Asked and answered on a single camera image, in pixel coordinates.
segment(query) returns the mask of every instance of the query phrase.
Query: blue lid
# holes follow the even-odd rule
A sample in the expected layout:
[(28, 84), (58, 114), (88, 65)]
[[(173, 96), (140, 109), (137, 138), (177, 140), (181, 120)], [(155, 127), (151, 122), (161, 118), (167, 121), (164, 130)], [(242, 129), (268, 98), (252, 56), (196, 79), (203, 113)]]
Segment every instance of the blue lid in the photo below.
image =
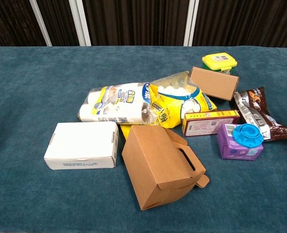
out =
[(262, 144), (263, 136), (258, 127), (253, 124), (237, 126), (233, 131), (233, 139), (247, 148), (255, 148)]

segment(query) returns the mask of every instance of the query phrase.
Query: brown snack bag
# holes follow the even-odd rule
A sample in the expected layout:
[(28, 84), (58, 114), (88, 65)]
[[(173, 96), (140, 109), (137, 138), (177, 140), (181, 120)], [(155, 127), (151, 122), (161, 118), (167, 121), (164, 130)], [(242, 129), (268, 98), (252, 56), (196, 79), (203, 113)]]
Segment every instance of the brown snack bag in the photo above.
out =
[(235, 92), (234, 99), (242, 119), (257, 126), (264, 141), (287, 139), (287, 127), (277, 123), (268, 113), (264, 87)]

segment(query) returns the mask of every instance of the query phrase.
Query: white cardboard box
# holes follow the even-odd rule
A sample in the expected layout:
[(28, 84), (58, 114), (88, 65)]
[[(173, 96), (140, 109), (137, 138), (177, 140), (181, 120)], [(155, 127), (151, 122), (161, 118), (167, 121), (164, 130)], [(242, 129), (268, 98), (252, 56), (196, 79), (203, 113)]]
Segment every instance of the white cardboard box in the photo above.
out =
[(117, 148), (115, 122), (58, 123), (44, 160), (53, 170), (113, 168)]

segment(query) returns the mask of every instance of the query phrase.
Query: brown curtain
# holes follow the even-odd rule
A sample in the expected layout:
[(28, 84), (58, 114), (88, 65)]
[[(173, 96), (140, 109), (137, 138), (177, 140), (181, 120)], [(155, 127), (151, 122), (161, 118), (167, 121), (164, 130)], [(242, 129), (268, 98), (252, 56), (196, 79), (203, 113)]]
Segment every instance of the brown curtain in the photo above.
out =
[(92, 45), (183, 45), (188, 0), (83, 0)]
[(37, 0), (53, 46), (79, 46), (68, 0)]
[(200, 0), (193, 45), (287, 47), (287, 0)]
[(29, 0), (0, 0), (0, 46), (46, 46)]

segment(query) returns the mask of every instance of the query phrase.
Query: small cardboard box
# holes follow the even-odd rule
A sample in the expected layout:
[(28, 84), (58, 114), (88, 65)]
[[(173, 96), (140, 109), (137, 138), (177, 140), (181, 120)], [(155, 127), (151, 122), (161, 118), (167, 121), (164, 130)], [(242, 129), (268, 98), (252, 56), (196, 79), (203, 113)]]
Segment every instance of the small cardboard box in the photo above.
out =
[(224, 100), (231, 100), (239, 77), (193, 67), (190, 82), (196, 84), (205, 94)]
[(235, 124), (238, 119), (237, 110), (186, 113), (182, 124), (183, 136), (217, 134), (221, 124)]
[(246, 148), (233, 139), (233, 130), (238, 125), (222, 124), (217, 135), (222, 159), (255, 160), (262, 152), (263, 146)]
[(174, 202), (209, 182), (187, 142), (160, 126), (133, 125), (122, 156), (141, 210)]
[(44, 160), (52, 170), (113, 168), (117, 148), (115, 122), (58, 123)]

